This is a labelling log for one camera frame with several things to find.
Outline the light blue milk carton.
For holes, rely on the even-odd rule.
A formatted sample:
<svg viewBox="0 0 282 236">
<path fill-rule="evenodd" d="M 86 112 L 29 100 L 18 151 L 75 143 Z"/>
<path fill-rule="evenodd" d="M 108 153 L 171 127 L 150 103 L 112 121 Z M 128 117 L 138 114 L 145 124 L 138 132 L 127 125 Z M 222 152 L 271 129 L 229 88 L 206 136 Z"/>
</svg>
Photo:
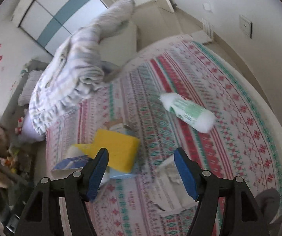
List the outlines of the light blue milk carton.
<svg viewBox="0 0 282 236">
<path fill-rule="evenodd" d="M 106 123 L 108 131 L 114 132 L 111 136 L 109 151 L 109 176 L 111 179 L 124 179 L 134 177 L 137 170 L 135 163 L 140 139 L 134 131 L 123 122 L 123 119 Z"/>
</svg>

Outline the plaid folded quilt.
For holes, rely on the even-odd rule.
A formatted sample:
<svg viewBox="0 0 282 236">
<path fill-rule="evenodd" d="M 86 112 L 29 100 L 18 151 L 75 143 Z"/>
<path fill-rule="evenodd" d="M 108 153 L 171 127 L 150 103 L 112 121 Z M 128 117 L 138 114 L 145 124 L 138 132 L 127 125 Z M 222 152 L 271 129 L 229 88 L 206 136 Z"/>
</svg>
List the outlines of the plaid folded quilt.
<svg viewBox="0 0 282 236">
<path fill-rule="evenodd" d="M 99 44 L 120 34 L 134 10 L 134 0 L 116 1 L 56 50 L 29 101 L 29 118 L 38 135 L 44 135 L 60 116 L 103 87 L 105 73 Z"/>
</svg>

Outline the wall socket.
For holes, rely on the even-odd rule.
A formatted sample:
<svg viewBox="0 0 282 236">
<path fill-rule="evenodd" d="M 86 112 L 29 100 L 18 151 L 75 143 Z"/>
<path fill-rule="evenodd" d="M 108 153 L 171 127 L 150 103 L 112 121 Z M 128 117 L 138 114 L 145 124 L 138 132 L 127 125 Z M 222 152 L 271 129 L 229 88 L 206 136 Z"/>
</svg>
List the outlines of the wall socket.
<svg viewBox="0 0 282 236">
<path fill-rule="evenodd" d="M 243 15 L 239 15 L 239 26 L 244 34 L 246 34 L 249 38 L 252 38 L 253 24 L 249 19 Z"/>
</svg>

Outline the white bottle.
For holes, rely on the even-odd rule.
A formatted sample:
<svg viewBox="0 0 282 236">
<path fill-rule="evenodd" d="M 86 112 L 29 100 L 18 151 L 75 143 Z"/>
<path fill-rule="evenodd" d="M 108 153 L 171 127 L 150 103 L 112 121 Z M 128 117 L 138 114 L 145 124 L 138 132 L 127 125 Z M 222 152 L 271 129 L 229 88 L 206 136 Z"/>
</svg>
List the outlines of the white bottle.
<svg viewBox="0 0 282 236">
<path fill-rule="evenodd" d="M 204 107 L 177 93 L 162 93 L 159 97 L 163 107 L 199 133 L 209 133 L 215 125 L 216 116 Z"/>
<path fill-rule="evenodd" d="M 66 158 L 75 158 L 75 157 L 79 157 L 82 155 L 83 155 L 83 152 L 75 145 L 72 145 L 66 150 L 64 158 L 65 159 Z"/>
</svg>

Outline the red white plush toy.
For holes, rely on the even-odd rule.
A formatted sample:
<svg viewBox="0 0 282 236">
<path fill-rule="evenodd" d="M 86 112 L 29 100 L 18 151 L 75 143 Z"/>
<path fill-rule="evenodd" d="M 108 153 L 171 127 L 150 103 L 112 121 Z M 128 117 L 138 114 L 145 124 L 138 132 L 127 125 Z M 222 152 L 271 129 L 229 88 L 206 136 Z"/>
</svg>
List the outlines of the red white plush toy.
<svg viewBox="0 0 282 236">
<path fill-rule="evenodd" d="M 23 124 L 24 124 L 24 117 L 20 117 L 17 122 L 17 127 L 15 128 L 16 135 L 20 135 L 22 133 Z"/>
</svg>

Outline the white printed wrapper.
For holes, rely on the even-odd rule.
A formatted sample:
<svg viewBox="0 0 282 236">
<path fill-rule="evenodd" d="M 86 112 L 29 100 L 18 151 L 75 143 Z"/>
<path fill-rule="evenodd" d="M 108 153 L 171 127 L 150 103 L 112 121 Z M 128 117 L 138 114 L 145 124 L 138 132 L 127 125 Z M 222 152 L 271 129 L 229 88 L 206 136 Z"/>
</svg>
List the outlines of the white printed wrapper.
<svg viewBox="0 0 282 236">
<path fill-rule="evenodd" d="M 173 155 L 155 169 L 149 198 L 162 217 L 177 215 L 197 206 L 197 202 L 187 194 Z"/>
</svg>

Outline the lavender bed sheet bed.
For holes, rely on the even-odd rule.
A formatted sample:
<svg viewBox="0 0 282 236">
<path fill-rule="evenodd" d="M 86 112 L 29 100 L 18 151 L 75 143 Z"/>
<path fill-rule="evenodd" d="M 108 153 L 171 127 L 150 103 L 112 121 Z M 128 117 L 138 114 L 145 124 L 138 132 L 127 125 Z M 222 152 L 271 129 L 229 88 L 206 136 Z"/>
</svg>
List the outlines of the lavender bed sheet bed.
<svg viewBox="0 0 282 236">
<path fill-rule="evenodd" d="M 40 135 L 34 130 L 29 112 L 27 112 L 24 118 L 22 132 L 19 135 L 18 139 L 22 143 L 30 144 L 35 142 L 42 142 L 45 140 L 44 135 Z"/>
</svg>

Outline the yellow paper packet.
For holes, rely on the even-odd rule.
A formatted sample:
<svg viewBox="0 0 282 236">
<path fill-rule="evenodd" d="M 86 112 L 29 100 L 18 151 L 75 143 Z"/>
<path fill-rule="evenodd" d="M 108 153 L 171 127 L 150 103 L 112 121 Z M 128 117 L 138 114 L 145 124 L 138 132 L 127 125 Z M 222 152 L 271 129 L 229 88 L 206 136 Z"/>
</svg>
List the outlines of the yellow paper packet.
<svg viewBox="0 0 282 236">
<path fill-rule="evenodd" d="M 84 155 L 94 158 L 96 151 L 94 150 L 93 144 L 74 144 L 73 147 L 79 149 Z"/>
</svg>

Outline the white teal wardrobe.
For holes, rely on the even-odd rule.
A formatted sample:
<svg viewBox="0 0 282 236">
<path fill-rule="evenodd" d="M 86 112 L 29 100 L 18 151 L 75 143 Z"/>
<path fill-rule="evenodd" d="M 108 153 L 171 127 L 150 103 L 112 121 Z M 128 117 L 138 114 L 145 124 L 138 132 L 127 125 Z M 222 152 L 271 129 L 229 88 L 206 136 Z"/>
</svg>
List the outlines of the white teal wardrobe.
<svg viewBox="0 0 282 236">
<path fill-rule="evenodd" d="M 20 0 L 12 22 L 51 55 L 107 9 L 101 0 Z"/>
</svg>

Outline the patterned bed sheet mattress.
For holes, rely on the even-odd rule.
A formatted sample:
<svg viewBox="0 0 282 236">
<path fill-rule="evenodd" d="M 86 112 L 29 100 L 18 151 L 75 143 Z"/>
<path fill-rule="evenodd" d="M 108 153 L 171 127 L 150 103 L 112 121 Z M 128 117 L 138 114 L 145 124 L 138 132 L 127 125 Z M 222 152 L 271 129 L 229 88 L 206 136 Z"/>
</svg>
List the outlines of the patterned bed sheet mattress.
<svg viewBox="0 0 282 236">
<path fill-rule="evenodd" d="M 215 114 L 202 134 L 166 111 L 163 92 L 176 92 Z M 99 201 L 87 206 L 98 235 L 185 235 L 195 208 L 161 217 L 149 189 L 155 169 L 178 147 L 216 176 L 241 176 L 254 195 L 270 188 L 281 195 L 282 165 L 263 112 L 246 87 L 205 46 L 179 38 L 152 44 L 127 71 L 83 101 L 47 132 L 47 172 L 75 143 L 91 143 L 98 129 L 123 119 L 140 139 L 137 175 L 111 180 Z"/>
</svg>

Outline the yellow sponge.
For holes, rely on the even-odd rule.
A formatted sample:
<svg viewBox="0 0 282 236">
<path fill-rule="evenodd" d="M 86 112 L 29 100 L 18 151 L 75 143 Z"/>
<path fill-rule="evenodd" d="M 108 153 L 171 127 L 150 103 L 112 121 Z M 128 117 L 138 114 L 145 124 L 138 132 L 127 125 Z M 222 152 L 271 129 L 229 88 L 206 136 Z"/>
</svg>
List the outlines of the yellow sponge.
<svg viewBox="0 0 282 236">
<path fill-rule="evenodd" d="M 108 166 L 123 173 L 133 170 L 140 140 L 136 137 L 114 131 L 99 129 L 93 140 L 94 150 L 98 153 L 101 148 L 109 152 Z"/>
</svg>

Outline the wall switch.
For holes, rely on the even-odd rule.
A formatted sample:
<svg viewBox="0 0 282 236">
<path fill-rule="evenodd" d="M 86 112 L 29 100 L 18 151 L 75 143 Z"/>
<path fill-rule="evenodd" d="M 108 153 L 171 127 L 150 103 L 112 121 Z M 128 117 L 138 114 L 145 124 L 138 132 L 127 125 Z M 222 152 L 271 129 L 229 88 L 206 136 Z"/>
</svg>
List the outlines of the wall switch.
<svg viewBox="0 0 282 236">
<path fill-rule="evenodd" d="M 203 8 L 205 11 L 207 11 L 208 13 L 212 12 L 212 6 L 209 3 L 203 3 Z"/>
</svg>

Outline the plaid pillow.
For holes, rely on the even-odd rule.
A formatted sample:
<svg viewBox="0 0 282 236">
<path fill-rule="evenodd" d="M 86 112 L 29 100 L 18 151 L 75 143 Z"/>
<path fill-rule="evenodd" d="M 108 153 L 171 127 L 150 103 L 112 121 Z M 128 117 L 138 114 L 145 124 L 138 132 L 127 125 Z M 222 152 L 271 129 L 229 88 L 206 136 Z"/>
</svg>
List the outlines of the plaid pillow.
<svg viewBox="0 0 282 236">
<path fill-rule="evenodd" d="M 40 79 L 43 71 L 40 70 L 33 70 L 29 73 L 27 77 L 27 81 L 23 87 L 22 93 L 20 94 L 18 98 L 18 105 L 24 106 L 29 104 L 32 96 L 32 92 L 34 91 L 34 88 L 36 86 L 36 83 Z"/>
</svg>

